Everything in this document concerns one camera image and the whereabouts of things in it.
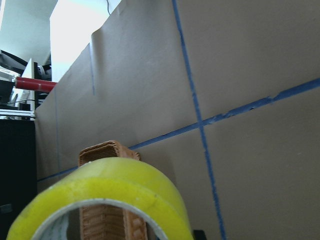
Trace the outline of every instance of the roll of tape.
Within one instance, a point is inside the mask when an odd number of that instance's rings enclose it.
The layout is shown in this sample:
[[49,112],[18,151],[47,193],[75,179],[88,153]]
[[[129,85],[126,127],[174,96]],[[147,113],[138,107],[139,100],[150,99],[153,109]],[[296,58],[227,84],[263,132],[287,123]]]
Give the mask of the roll of tape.
[[176,187],[141,161],[95,160],[40,193],[12,224],[7,240],[40,240],[70,210],[109,204],[144,218],[161,240],[192,240],[187,211]]

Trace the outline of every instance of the red tube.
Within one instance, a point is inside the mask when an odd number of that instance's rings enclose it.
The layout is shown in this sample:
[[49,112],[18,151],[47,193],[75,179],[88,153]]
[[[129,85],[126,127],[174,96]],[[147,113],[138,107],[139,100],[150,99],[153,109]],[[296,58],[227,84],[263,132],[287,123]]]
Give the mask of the red tube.
[[15,87],[17,89],[25,89],[25,90],[33,90],[33,91],[41,91],[41,92],[51,92],[51,90],[57,84],[52,81],[44,81],[33,78],[19,77],[16,78]]

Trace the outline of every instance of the blue tape line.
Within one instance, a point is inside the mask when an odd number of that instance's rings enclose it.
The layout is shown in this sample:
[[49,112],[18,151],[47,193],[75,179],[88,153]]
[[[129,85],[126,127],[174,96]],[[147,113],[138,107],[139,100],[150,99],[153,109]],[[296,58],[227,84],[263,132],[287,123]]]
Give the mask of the blue tape line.
[[75,166],[75,167],[73,167],[73,168],[69,168],[69,169],[67,169],[67,170],[63,170],[63,171],[57,172],[57,173],[52,174],[52,175],[50,175],[50,176],[46,176],[46,177],[44,177],[44,178],[40,178],[40,179],[38,179],[37,182],[39,183],[39,182],[42,182],[42,181],[44,181],[44,180],[47,180],[47,179],[50,179],[50,178],[53,178],[53,177],[60,176],[60,175],[62,175],[62,174],[71,173],[71,172],[73,172],[74,170],[76,170],[77,168],[78,168],[78,167]]
[[58,124],[58,107],[57,107],[57,91],[54,90],[54,109],[55,109],[55,144],[56,144],[56,159],[58,162],[58,171],[61,169],[60,154],[59,154],[59,124]]
[[265,105],[268,105],[268,104],[272,104],[274,102],[277,102],[277,101],[280,101],[280,100],[283,100],[283,99],[286,99],[286,98],[290,98],[290,97],[292,97],[294,95],[297,95],[297,94],[300,94],[300,93],[303,93],[303,92],[306,92],[306,91],[309,91],[309,90],[312,90],[312,89],[315,89],[315,88],[318,88],[318,87],[320,87],[320,78],[317,78],[317,79],[314,79],[312,81],[308,81],[306,83],[303,83],[303,84],[300,84],[298,86],[294,86],[292,88],[284,90],[284,91],[280,92],[275,97],[268,96],[268,97],[262,98],[260,100],[251,102],[249,104],[234,108],[234,109],[228,111],[227,113],[218,114],[216,116],[209,117],[209,118],[203,120],[203,124],[205,126],[209,125],[209,124],[213,124],[213,123],[216,123],[218,121],[230,118],[232,116],[236,116],[238,114],[243,114],[243,113],[249,112],[249,111],[251,111],[253,109],[257,109],[257,108],[260,108],[262,106],[265,106]]
[[92,43],[89,43],[89,56],[90,56],[90,66],[91,66],[91,81],[92,81],[92,94],[96,95],[96,86],[95,86],[95,75],[94,75],[94,67],[92,63]]
[[185,127],[182,127],[178,130],[175,130],[175,131],[171,131],[167,134],[164,134],[164,135],[161,135],[161,136],[157,136],[157,137],[154,137],[154,138],[151,138],[147,141],[143,141],[143,142],[140,142],[136,145],[132,145],[130,147],[128,147],[130,150],[135,150],[135,149],[139,149],[139,148],[142,148],[142,147],[145,147],[145,146],[148,146],[150,144],[154,144],[156,142],[160,142],[162,140],[165,140],[165,139],[168,139],[168,138],[172,138],[174,136],[177,136],[177,135],[180,135],[180,134],[183,134],[183,133],[186,133],[186,132],[189,132],[191,130],[194,130],[198,128],[198,124],[197,123],[194,123],[194,124],[191,124],[191,125],[188,125],[188,126],[185,126]]
[[206,160],[207,170],[208,170],[208,174],[209,174],[209,178],[210,178],[213,199],[214,199],[214,206],[215,206],[215,210],[216,210],[216,214],[217,214],[217,218],[218,218],[218,222],[219,222],[220,235],[221,235],[222,240],[226,240],[227,236],[226,236],[223,217],[221,214],[220,202],[219,202],[219,197],[218,197],[217,187],[216,187],[216,181],[215,181],[214,172],[213,172],[213,168],[212,168],[212,162],[211,162],[211,157],[210,157],[210,153],[209,153],[209,149],[208,149],[207,138],[206,138],[204,124],[203,124],[202,116],[201,116],[201,112],[200,112],[197,92],[196,92],[194,80],[192,77],[190,61],[189,61],[189,57],[188,57],[188,52],[187,52],[187,48],[186,48],[186,43],[185,43],[185,39],[184,39],[184,34],[183,34],[183,30],[182,30],[182,25],[181,25],[181,21],[180,21],[180,16],[179,16],[179,11],[178,11],[178,6],[177,6],[176,0],[172,0],[172,4],[173,4],[176,25],[177,25],[177,28],[178,28],[178,31],[180,34],[181,47],[182,47],[185,68],[186,68],[188,81],[189,81],[189,85],[190,85],[190,89],[191,89],[191,93],[192,93],[192,99],[193,99],[193,104],[194,104],[194,108],[195,108],[195,112],[196,112],[198,127],[199,127],[200,134],[201,134],[202,145],[204,148],[205,160]]

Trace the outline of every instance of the black cabinet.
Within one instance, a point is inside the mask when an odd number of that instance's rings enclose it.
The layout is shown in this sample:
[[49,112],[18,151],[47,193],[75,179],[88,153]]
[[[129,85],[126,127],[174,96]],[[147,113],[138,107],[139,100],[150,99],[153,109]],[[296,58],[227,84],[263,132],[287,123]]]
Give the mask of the black cabinet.
[[37,194],[35,123],[0,119],[0,240]]

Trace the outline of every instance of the brown basket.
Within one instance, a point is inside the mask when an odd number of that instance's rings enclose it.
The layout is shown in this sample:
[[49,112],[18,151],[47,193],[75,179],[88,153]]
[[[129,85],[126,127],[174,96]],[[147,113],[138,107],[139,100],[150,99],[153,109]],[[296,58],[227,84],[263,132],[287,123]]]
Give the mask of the brown basket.
[[[106,141],[82,150],[79,166],[102,158],[122,157],[140,160],[139,153],[117,141]],[[138,215],[112,205],[99,204],[80,209],[82,240],[147,240],[147,225]]]

